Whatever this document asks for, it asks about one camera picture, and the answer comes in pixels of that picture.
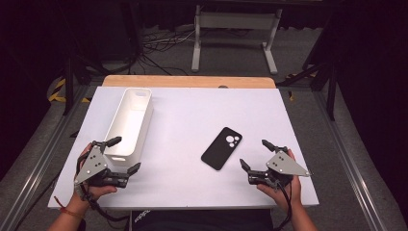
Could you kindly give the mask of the white metal stand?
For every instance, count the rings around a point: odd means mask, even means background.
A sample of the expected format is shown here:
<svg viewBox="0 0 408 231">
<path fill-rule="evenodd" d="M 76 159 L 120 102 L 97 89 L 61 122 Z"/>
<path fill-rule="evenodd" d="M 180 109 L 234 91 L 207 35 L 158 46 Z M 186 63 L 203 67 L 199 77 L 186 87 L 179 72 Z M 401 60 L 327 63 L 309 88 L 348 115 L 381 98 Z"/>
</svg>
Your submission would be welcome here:
<svg viewBox="0 0 408 231">
<path fill-rule="evenodd" d="M 194 17 L 194 47 L 191 60 L 191 71 L 198 72 L 201 53 L 201 29 L 245 29 L 268 30 L 268 40 L 262 43 L 262 49 L 267 61 L 269 72 L 278 73 L 271 47 L 278 29 L 283 10 L 275 13 L 209 13 L 203 12 L 201 6 L 195 7 Z"/>
</svg>

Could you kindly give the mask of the yellow black floor tape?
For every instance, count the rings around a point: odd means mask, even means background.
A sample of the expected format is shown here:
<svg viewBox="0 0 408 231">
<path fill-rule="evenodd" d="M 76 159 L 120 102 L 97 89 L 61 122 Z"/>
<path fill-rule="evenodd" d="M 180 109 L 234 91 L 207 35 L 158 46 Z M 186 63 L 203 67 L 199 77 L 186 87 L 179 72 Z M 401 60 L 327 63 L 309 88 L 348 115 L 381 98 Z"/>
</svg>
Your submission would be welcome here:
<svg viewBox="0 0 408 231">
<path fill-rule="evenodd" d="M 61 91 L 61 89 L 64 87 L 65 85 L 65 78 L 62 77 L 58 83 L 56 84 L 56 86 L 54 87 L 53 91 L 51 92 L 51 95 L 48 97 L 48 101 L 49 102 L 66 102 L 66 97 L 65 96 L 59 96 L 59 93 Z"/>
</svg>

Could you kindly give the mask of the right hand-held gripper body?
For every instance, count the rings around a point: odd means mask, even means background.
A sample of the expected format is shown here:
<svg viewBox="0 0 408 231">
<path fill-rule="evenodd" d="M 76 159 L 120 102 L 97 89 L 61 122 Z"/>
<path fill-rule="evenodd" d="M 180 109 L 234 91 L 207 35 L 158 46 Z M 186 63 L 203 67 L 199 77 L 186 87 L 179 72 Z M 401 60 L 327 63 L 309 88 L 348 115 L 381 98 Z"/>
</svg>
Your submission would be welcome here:
<svg viewBox="0 0 408 231">
<path fill-rule="evenodd" d="M 298 164 L 288 155 L 286 146 L 275 146 L 274 155 L 266 163 L 267 170 L 250 170 L 247 173 L 250 185 L 266 185 L 275 190 L 285 188 L 290 184 L 295 175 L 310 177 L 311 173 Z"/>
</svg>

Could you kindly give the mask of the aluminium floor rail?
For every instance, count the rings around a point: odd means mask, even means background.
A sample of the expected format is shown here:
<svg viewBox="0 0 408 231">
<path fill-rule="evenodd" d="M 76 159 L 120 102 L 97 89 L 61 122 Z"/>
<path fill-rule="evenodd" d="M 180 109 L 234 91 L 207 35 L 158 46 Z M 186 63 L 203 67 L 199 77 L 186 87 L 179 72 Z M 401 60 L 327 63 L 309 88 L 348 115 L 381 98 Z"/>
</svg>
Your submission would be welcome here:
<svg viewBox="0 0 408 231">
<path fill-rule="evenodd" d="M 370 191 L 363 179 L 360 170 L 356 166 L 352 156 L 347 152 L 344 141 L 337 126 L 337 123 L 331 119 L 329 113 L 326 112 L 326 101 L 324 95 L 315 91 L 313 96 L 318 104 L 319 110 L 323 116 L 326 126 L 331 134 L 332 139 L 339 152 L 339 158 L 344 167 L 345 174 L 351 184 L 351 188 L 360 204 L 366 221 L 371 231 L 388 231 L 386 225 L 378 214 L 378 210 L 370 195 Z"/>
<path fill-rule="evenodd" d="M 0 181 L 0 231 L 45 231 L 58 211 L 48 207 L 76 134 L 85 118 L 95 86 L 80 86 L 74 106 L 52 102 L 34 135 Z"/>
</svg>

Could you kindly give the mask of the person's black shorts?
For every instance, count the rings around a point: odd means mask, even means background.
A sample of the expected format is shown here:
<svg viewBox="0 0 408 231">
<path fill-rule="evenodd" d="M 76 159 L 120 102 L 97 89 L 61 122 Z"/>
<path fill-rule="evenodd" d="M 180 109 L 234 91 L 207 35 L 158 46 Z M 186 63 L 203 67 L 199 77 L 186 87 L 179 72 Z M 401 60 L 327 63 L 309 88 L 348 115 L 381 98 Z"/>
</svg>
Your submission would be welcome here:
<svg viewBox="0 0 408 231">
<path fill-rule="evenodd" d="M 136 212 L 133 231 L 272 231 L 270 211 L 185 210 Z"/>
</svg>

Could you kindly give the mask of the person's left hand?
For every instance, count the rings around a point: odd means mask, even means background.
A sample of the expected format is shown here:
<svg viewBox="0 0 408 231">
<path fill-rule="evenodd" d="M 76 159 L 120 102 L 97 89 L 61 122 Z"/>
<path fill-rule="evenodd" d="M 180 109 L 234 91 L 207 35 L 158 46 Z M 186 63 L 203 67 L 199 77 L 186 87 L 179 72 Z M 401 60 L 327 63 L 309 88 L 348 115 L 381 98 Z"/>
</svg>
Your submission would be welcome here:
<svg viewBox="0 0 408 231">
<path fill-rule="evenodd" d="M 94 200 L 98 200 L 101 196 L 109 194 L 109 193 L 116 193 L 117 188 L 114 186 L 105 186 L 105 187 L 87 187 L 89 193 L 92 195 Z M 66 205 L 66 209 L 69 212 L 83 215 L 87 209 L 89 208 L 89 203 L 86 200 L 82 200 L 81 196 L 76 192 L 73 191 L 73 194 Z"/>
</svg>

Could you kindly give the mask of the wooden table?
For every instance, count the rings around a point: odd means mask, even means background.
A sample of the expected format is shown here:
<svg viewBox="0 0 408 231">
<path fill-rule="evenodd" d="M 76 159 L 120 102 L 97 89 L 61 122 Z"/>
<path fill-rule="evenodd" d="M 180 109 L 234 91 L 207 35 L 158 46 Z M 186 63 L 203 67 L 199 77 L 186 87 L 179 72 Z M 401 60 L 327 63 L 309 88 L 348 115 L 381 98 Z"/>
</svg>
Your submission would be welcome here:
<svg viewBox="0 0 408 231">
<path fill-rule="evenodd" d="M 103 87 L 275 89 L 269 77 L 109 75 Z"/>
</svg>

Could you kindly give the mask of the person's right hand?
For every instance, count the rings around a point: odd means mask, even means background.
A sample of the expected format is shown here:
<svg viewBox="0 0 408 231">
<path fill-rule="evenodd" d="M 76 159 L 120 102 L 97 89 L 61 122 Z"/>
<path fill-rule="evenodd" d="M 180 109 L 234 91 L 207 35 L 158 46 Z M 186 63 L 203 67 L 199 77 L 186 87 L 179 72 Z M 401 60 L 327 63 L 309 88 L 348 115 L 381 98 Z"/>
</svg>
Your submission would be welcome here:
<svg viewBox="0 0 408 231">
<path fill-rule="evenodd" d="M 269 197 L 271 197 L 276 203 L 276 205 L 280 207 L 281 209 L 283 209 L 284 205 L 288 205 L 286 197 L 281 190 L 275 191 L 273 188 L 262 185 L 262 184 L 259 184 L 257 186 L 257 189 L 265 193 Z M 293 177 L 291 184 L 285 187 L 285 191 L 287 195 L 291 197 L 291 203 L 292 202 L 301 203 L 301 184 L 300 184 L 299 178 L 296 175 Z"/>
</svg>

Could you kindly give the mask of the white plastic storage bin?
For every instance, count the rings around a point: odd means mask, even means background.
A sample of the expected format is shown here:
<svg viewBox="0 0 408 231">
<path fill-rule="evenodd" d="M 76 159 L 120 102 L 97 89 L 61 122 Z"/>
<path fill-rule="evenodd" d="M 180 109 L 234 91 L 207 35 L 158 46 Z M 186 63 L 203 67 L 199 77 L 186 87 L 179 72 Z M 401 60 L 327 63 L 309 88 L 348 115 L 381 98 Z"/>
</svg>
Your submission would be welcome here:
<svg viewBox="0 0 408 231">
<path fill-rule="evenodd" d="M 139 160 L 153 114 L 152 91 L 128 88 L 122 94 L 105 140 L 121 141 L 105 149 L 104 155 L 114 166 L 132 167 Z"/>
</svg>

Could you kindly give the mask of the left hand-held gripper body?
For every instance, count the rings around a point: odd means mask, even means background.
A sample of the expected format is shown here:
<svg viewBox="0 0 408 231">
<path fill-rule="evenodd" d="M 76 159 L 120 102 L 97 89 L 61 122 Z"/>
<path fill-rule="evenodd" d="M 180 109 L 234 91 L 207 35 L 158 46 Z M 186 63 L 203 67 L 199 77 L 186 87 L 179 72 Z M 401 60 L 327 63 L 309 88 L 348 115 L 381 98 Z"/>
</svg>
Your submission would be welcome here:
<svg viewBox="0 0 408 231">
<path fill-rule="evenodd" d="M 84 185 L 93 187 L 114 186 L 125 188 L 128 183 L 127 173 L 112 172 L 104 158 L 105 147 L 103 141 L 93 141 L 91 149 L 77 161 L 77 172 L 74 186 Z"/>
</svg>

